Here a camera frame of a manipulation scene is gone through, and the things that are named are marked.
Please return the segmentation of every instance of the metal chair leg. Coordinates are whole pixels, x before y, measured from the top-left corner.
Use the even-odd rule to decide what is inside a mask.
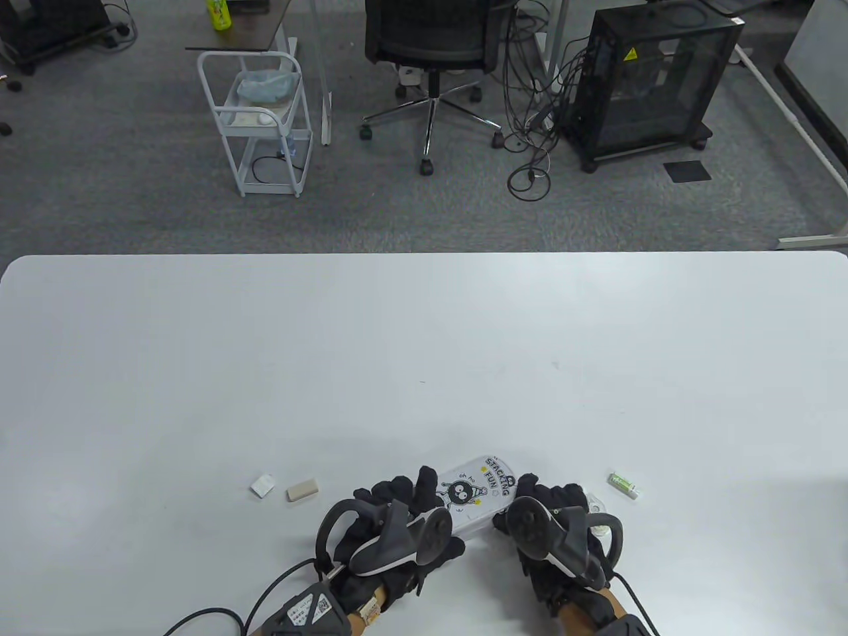
[[[411,102],[402,103],[399,106],[395,106],[393,109],[383,110],[377,114],[370,114],[367,117],[362,118],[363,124],[370,124],[372,121],[379,119],[381,117],[386,116],[387,114],[397,113],[399,110],[410,109],[413,106],[421,106],[423,103],[427,103],[429,98],[421,98],[421,99],[413,99]]]
[[[438,106],[438,98],[430,100],[430,114],[427,116],[427,135],[424,137],[424,156],[423,159],[430,159],[430,140],[432,139],[432,125],[436,120],[436,107]]]
[[[452,93],[452,92],[464,91],[467,88],[473,88],[479,83],[480,83],[480,80],[477,80],[477,81],[470,81],[467,84],[463,84],[462,86],[454,86],[453,88],[450,88],[447,91],[442,91],[442,94],[439,95],[439,96],[441,98],[443,98],[445,95],[450,95],[450,93]]]
[[[453,103],[453,102],[449,101],[448,99],[443,99],[442,101],[444,102],[445,106],[450,106],[452,109],[459,110],[462,114],[465,114],[465,115],[471,117],[473,120],[483,124],[484,126],[488,126],[489,128],[492,128],[495,131],[500,132],[500,126],[495,124],[493,121],[485,120],[480,115],[478,115],[476,113],[472,113],[469,109],[463,108],[458,103]]]

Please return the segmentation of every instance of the eraser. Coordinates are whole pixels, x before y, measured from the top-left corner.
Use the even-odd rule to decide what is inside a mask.
[[[309,497],[311,494],[318,492],[318,482],[315,479],[310,479],[306,482],[296,483],[286,491],[286,496],[289,501],[297,501],[304,497]]]
[[[250,485],[257,496],[262,499],[274,488],[274,477],[271,475],[263,475]]]

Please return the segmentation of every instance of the chair backrest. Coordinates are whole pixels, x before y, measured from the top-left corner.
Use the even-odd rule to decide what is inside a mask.
[[[517,0],[365,0],[365,56],[426,70],[498,65],[504,19]]]

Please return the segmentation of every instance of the white rolling cart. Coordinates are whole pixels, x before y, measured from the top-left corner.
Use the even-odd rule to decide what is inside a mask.
[[[236,75],[224,103],[218,104],[209,89],[205,65],[210,58],[221,57],[238,57],[241,71]],[[291,100],[271,108],[253,105],[239,96],[238,87],[248,73],[246,58],[279,58],[281,70],[291,69],[295,74]],[[239,193],[242,196],[250,192],[293,194],[299,197],[309,172],[315,138],[312,134],[309,106],[306,103],[303,73],[298,60],[280,51],[205,51],[198,57],[198,74],[204,86],[209,109],[215,117],[221,141],[224,143],[226,157],[236,178]],[[271,122],[264,125],[261,122],[267,121],[266,118],[270,118]],[[231,137],[246,137],[248,140],[238,164],[232,154]],[[284,170],[281,170],[282,179],[277,182],[264,182],[256,178],[254,162],[263,157],[283,159],[277,162],[284,167]]]

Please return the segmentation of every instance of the carpet floor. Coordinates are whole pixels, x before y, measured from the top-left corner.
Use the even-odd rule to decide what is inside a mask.
[[[365,15],[339,2],[321,5],[332,145],[316,144],[302,198],[241,198],[197,55],[183,50],[198,3],[135,5],[140,37],[131,49],[65,54],[20,78],[22,93],[0,94],[0,120],[14,128],[0,138],[0,272],[23,254],[767,249],[778,237],[829,232],[848,211],[753,76],[732,65],[705,118],[715,132],[705,152],[668,149],[589,176],[562,142],[550,193],[524,203],[505,186],[521,157],[493,150],[485,129],[442,109],[436,171],[421,177],[424,111],[374,126],[370,142],[358,137],[360,117],[395,104],[397,76],[365,60]],[[770,69],[781,59],[802,17],[794,4],[751,16],[743,43],[755,46],[755,62]],[[298,58],[318,126],[303,0],[286,26],[303,40]],[[212,74],[215,91],[231,72]],[[493,77],[483,93],[474,108],[505,124]],[[694,159],[710,181],[675,184],[663,167]]]

